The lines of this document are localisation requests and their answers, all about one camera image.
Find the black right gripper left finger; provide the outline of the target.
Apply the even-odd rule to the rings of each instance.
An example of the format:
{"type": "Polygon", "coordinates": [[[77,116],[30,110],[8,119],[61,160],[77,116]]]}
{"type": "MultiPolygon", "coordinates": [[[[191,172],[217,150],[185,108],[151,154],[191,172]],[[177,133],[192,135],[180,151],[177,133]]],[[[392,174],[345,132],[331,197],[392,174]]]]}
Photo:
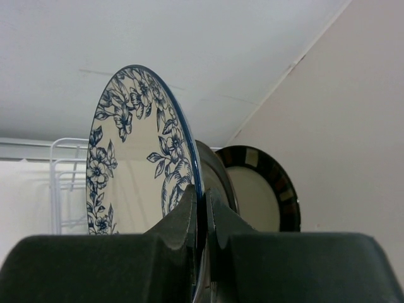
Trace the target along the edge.
{"type": "Polygon", "coordinates": [[[37,235],[1,268],[2,302],[191,302],[196,191],[144,234],[37,235]]]}

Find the blue floral white plate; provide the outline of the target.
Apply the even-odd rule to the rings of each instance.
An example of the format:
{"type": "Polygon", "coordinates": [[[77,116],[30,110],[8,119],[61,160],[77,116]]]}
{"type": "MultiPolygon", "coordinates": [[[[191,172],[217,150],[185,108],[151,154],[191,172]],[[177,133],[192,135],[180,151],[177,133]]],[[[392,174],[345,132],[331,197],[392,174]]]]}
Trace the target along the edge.
{"type": "Polygon", "coordinates": [[[167,84],[129,65],[106,85],[94,113],[86,160],[88,235],[144,234],[196,191],[197,224],[204,185],[195,140],[167,84]]]}

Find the brown rim cream plate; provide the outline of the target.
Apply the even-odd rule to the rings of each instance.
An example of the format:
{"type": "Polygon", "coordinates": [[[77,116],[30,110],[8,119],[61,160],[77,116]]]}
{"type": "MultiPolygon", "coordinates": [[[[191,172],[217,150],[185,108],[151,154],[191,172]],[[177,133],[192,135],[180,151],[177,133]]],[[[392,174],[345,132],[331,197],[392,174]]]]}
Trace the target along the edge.
{"type": "Polygon", "coordinates": [[[224,164],[208,145],[196,140],[196,147],[199,153],[205,189],[217,188],[224,203],[238,213],[234,187],[224,164]]]}

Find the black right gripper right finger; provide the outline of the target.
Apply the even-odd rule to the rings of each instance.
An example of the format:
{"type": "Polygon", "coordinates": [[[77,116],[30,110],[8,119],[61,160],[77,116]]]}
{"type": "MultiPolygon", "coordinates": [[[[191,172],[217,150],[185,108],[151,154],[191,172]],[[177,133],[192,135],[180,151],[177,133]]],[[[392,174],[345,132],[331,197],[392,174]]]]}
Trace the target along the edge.
{"type": "Polygon", "coordinates": [[[368,235],[260,232],[206,192],[212,302],[402,302],[382,247],[368,235]]]}

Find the patterned dark rim plate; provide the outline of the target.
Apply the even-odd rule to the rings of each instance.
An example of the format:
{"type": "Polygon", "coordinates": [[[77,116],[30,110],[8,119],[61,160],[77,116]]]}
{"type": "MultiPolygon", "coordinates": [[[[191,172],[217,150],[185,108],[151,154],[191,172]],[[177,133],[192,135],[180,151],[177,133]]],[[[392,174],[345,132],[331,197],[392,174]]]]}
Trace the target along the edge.
{"type": "Polygon", "coordinates": [[[235,190],[237,213],[260,232],[300,232],[299,199],[285,169],[246,145],[216,151],[235,190]]]}

